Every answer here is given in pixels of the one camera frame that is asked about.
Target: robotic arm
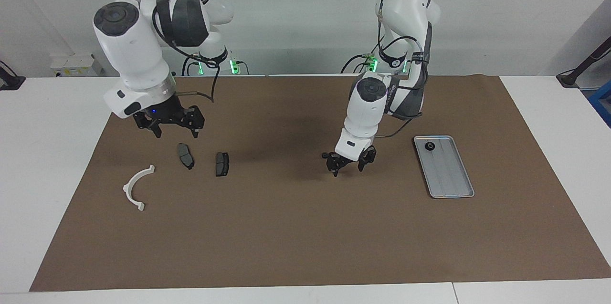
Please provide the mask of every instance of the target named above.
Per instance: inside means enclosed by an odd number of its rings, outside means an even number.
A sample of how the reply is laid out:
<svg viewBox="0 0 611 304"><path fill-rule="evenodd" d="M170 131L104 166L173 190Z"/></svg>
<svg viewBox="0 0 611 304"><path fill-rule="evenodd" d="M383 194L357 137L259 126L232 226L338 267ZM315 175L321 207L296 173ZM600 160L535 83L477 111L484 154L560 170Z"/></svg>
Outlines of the robotic arm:
<svg viewBox="0 0 611 304"><path fill-rule="evenodd" d="M384 38L378 41L375 54L378 72L358 76L335 152L323 154L334 176L350 163L358 161L358 169L363 171L375 160L373 141L384 115L406 121L405 125L421 115L432 25L439 20L439 13L432 0L380 2L379 28L384 29Z"/></svg>
<svg viewBox="0 0 611 304"><path fill-rule="evenodd" d="M160 43L179 52L177 47L197 47L197 56L181 53L218 74L231 62L231 52L211 22L222 25L232 18L231 6L220 0L117 0L102 7L94 16L94 31L121 76L105 94L105 102L118 117L132 115L139 128L153 131L158 138L159 124L189 128L197 138L203 115L197 106L181 106Z"/></svg>

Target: blue frame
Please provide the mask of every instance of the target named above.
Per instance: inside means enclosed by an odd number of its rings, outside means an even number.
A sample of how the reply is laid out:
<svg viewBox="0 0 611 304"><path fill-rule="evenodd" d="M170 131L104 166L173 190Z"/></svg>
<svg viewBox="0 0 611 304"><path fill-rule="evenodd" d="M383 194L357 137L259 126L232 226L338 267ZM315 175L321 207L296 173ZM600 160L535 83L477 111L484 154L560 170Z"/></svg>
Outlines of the blue frame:
<svg viewBox="0 0 611 304"><path fill-rule="evenodd" d="M607 100L611 97L611 81L604 86L600 87L596 93L588 98L590 104L594 107L594 110L602 117L602 119L611 127L611 112L607 111L607 108L600 103L601 100Z"/></svg>

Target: brown mat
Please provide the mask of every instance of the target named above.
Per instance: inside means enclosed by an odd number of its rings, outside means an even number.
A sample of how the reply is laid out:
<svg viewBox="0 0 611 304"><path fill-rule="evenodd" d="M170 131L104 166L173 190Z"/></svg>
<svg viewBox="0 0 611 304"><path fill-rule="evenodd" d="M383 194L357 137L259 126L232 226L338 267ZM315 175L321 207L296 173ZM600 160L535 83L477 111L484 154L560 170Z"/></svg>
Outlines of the brown mat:
<svg viewBox="0 0 611 304"><path fill-rule="evenodd" d="M351 78L222 78L199 139L111 117L31 291L610 278L501 81L434 77L424 117L327 172ZM179 81L202 90L209 79ZM385 117L380 132L400 121ZM471 199L428 196L412 138L456 140ZM188 143L196 167L176 154ZM216 152L229 177L214 177ZM122 186L155 165L134 197Z"/></svg>

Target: silver rectangular tray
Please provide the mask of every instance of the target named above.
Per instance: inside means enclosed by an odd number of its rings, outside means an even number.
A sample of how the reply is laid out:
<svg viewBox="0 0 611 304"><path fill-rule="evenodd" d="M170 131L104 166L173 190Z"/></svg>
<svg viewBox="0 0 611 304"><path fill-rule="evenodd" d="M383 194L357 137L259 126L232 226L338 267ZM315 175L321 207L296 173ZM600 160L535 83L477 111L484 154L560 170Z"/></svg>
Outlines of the silver rectangular tray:
<svg viewBox="0 0 611 304"><path fill-rule="evenodd" d="M433 198L470 198L475 195L454 138L417 136L414 143L426 186Z"/></svg>

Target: white curved object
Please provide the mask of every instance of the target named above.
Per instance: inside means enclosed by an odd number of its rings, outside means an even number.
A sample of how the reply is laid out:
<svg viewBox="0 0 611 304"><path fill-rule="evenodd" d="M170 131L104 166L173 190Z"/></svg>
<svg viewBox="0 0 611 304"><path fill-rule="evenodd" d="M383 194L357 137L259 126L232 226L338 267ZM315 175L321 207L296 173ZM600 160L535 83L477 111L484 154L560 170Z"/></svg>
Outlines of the white curved object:
<svg viewBox="0 0 611 304"><path fill-rule="evenodd" d="M131 189L134 188L134 185L136 184L138 180L140 180L141 178L143 178L146 175L153 174L153 173L155 173L155 166L151 165L150 167L148 167L148 169L144 169L143 171L140 171L139 173L134 175L134 177L131 178L131 180L129 180L129 182L123 186L123 191L125 192L125 195L127 195L127 199L131 201L132 204L138 206L138 210L140 211L144 211L144 203L140 201L136 201L134 200L134 198L131 197Z"/></svg>

